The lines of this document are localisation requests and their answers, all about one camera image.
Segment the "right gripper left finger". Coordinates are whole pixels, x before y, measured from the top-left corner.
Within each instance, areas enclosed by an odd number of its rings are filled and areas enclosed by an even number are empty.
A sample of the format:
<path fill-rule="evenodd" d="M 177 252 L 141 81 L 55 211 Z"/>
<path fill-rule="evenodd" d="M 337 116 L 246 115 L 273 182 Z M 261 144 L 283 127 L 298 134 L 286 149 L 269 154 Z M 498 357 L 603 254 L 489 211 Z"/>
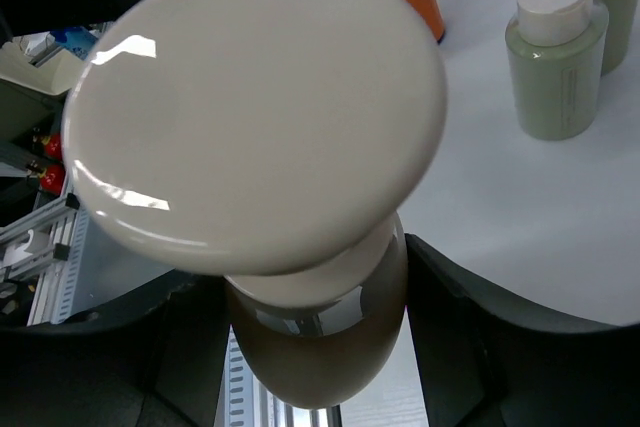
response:
<path fill-rule="evenodd" d="M 61 324 L 1 330 L 4 426 L 212 426 L 229 331 L 217 277 L 165 274 Z"/>

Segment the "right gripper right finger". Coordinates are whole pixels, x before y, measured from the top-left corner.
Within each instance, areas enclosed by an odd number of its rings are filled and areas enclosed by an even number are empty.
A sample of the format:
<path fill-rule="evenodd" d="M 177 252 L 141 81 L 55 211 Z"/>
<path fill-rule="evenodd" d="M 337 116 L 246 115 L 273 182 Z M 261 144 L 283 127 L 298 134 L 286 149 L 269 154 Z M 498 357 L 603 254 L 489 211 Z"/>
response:
<path fill-rule="evenodd" d="M 636 426 L 639 327 L 565 314 L 405 237 L 407 310 L 432 426 Z"/>

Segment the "beige pump lotion bottle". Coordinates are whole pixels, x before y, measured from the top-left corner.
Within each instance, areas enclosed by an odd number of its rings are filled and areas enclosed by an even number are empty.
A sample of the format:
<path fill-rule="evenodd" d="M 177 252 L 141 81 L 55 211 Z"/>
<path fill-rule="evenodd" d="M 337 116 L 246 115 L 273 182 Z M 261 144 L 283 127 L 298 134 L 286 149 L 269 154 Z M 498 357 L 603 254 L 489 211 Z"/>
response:
<path fill-rule="evenodd" d="M 89 55 L 63 154 L 113 239 L 224 279 L 251 370 L 316 409 L 393 350 L 397 210 L 446 109 L 438 45 L 405 0 L 143 0 Z"/>

